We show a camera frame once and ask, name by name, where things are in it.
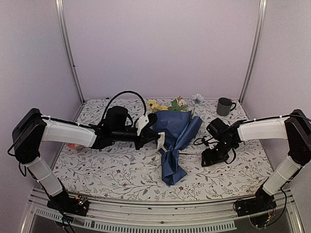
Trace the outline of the clear plastic wrap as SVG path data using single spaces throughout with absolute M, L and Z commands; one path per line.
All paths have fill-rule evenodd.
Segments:
M 167 152 L 164 147 L 165 133 L 160 132 L 160 138 L 157 140 L 156 148 L 144 153 L 145 159 L 151 159 L 150 163 L 143 162 L 142 165 L 135 168 L 136 171 L 143 173 L 151 173 L 157 171 L 161 167 L 161 153 L 160 151 Z

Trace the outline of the blue wrapping paper sheet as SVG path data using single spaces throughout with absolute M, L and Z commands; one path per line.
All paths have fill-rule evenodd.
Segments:
M 179 152 L 185 149 L 197 135 L 203 121 L 192 112 L 158 111 L 153 130 L 165 133 L 164 148 L 161 153 L 162 181 L 171 186 L 186 176 L 186 171 L 178 164 Z

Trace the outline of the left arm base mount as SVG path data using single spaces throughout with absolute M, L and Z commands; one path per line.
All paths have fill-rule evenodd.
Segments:
M 76 197 L 51 197 L 47 207 L 57 210 L 60 213 L 69 213 L 78 216 L 86 216 L 89 209 L 89 201 L 86 197 L 78 195 Z

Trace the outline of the white fake flower stem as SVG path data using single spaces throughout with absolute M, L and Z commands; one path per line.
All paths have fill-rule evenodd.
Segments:
M 179 96 L 171 102 L 171 105 L 168 107 L 168 110 L 186 112 L 188 110 L 188 104 L 182 98 L 182 96 Z

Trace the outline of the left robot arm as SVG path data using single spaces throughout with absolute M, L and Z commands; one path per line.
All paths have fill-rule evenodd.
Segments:
M 42 144 L 76 144 L 84 148 L 101 150 L 116 142 L 132 142 L 141 149 L 151 141 L 162 143 L 162 133 L 151 126 L 157 121 L 155 114 L 143 114 L 132 120 L 128 110 L 115 106 L 106 110 L 98 124 L 83 125 L 44 116 L 31 109 L 12 132 L 12 145 L 7 153 L 16 158 L 42 185 L 53 202 L 62 211 L 72 207 L 72 200 L 50 166 L 40 155 Z

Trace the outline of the pale blue fake flower stem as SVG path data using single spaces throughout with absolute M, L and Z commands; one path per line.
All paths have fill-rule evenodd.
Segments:
M 192 115 L 191 117 L 194 117 L 194 113 L 195 113 L 195 110 L 200 106 L 201 103 L 204 102 L 204 97 L 197 93 L 195 95 L 192 95 Z

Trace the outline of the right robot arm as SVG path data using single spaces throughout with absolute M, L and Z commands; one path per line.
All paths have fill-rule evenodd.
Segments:
M 256 212 L 261 212 L 270 205 L 274 194 L 291 182 L 311 161 L 311 120 L 300 109 L 286 115 L 239 120 L 231 125 L 215 118 L 207 125 L 206 130 L 215 139 L 216 146 L 202 152 L 203 167 L 227 163 L 228 153 L 234 152 L 242 142 L 259 140 L 263 146 L 266 146 L 268 140 L 287 142 L 286 157 L 258 188 L 252 199 L 251 207 Z

